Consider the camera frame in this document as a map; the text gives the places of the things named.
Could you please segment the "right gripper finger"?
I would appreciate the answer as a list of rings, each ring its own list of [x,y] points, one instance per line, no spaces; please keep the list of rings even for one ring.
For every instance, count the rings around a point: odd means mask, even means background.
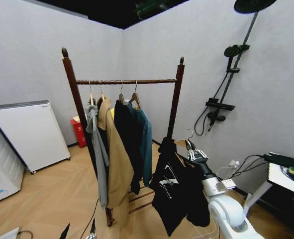
[[[196,149],[197,152],[197,158],[203,158],[205,160],[208,160],[208,156],[199,148]]]
[[[198,150],[196,149],[195,145],[189,140],[185,140],[186,149],[188,153],[188,160],[195,161],[198,156]]]

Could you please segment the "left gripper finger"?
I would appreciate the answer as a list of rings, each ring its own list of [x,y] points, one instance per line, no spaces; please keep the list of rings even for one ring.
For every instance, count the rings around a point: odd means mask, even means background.
[[[86,237],[86,239],[97,239],[96,226],[95,226],[95,219],[93,219],[90,233],[89,233],[89,235]]]
[[[68,231],[69,231],[69,227],[70,227],[70,223],[68,223],[65,229],[62,231],[59,239],[66,239]]]

